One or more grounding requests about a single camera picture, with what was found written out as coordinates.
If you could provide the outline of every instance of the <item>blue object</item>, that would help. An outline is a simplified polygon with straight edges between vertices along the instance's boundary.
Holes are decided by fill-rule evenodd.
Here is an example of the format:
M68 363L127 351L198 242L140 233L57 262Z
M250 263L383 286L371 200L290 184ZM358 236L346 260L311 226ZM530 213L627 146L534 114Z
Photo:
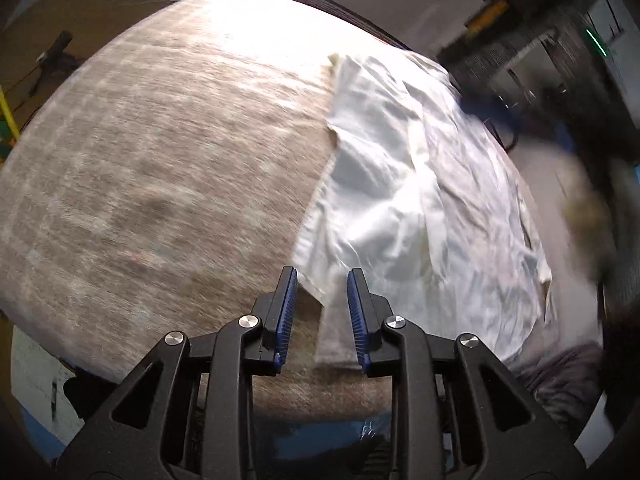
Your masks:
M287 283L287 291L284 297L284 307L280 313L278 326L276 327L276 369L280 371L282 365L287 360L287 351L289 350L289 339L291 338L291 327L293 325L293 306L296 303L296 291L298 290L298 272L293 269L289 283Z
M556 124L556 142L567 153L575 153L575 142L564 123Z
M460 109L465 114L475 115L482 122L491 119L494 123L501 123L512 132L517 132L522 128L520 118L504 103L462 96Z
M290 427L294 430L292 434L274 440L276 460L310 458L331 449L349 447L363 438L377 434L388 440L391 414L374 416L366 421L291 424Z
M356 343L356 354L362 371L367 373L371 366L369 349L367 348L367 327L364 321L360 295L356 287L356 279L353 271L347 275L347 300L349 301L349 313L351 314L351 327L353 328L353 338Z
M31 437L33 447L46 460L51 462L54 458L59 457L65 450L65 445L58 438L41 425L33 415L29 413L22 405L20 406L20 414L24 422L24 428Z

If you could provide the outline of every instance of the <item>table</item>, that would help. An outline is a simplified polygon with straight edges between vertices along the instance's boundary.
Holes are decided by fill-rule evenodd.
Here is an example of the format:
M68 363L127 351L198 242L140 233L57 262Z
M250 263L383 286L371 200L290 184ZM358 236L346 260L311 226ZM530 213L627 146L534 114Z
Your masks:
M288 262L334 146L328 56L379 45L290 0L183 0L121 34L0 174L0 308L111 381L166 332L247 313ZM319 313L301 294L283 376L255 381L259 413L388 406L388 382L314 366Z

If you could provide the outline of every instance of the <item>green light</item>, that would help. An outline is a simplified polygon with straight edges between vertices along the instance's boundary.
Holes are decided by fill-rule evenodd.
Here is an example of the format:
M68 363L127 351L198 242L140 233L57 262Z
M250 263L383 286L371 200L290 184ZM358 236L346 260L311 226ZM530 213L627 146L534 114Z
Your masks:
M591 39L595 42L595 44L598 46L598 48L600 49L602 55L604 57L607 57L609 54L607 54L607 52L603 49L602 45L598 42L598 40L596 40L596 37L591 33L591 31L589 29L587 29L587 34L589 34L591 36Z

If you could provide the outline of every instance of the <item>blue fabric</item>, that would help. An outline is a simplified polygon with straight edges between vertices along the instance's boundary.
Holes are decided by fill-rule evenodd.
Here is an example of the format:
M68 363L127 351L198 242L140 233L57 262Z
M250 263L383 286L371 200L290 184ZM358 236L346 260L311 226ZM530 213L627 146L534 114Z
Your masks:
M49 462L59 457L66 446L62 444L55 435L49 433L49 431L22 406L20 406L20 414L22 415L22 421L24 422L27 434L36 451Z
M462 97L460 109L468 115L475 115L482 122L491 119L494 123L503 124L512 132L519 131L522 127L520 118L503 103L481 101Z
M556 142L567 153L575 153L575 143L572 139L571 133L564 123L558 123L556 125Z
M374 417L368 421L319 422L317 424L291 424L294 433L281 436L274 442L277 460L309 458L330 449L341 449L364 436L389 433L390 415Z

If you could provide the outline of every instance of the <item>white towel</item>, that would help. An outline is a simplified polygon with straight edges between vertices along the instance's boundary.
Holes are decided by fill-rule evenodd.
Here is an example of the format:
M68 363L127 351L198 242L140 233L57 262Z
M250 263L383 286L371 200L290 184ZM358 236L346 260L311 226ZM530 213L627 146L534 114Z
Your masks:
M355 363L353 267L395 314L439 336L475 333L508 360L545 315L551 279L516 178L435 62L389 48L335 64L338 147L292 256L323 306L316 361Z

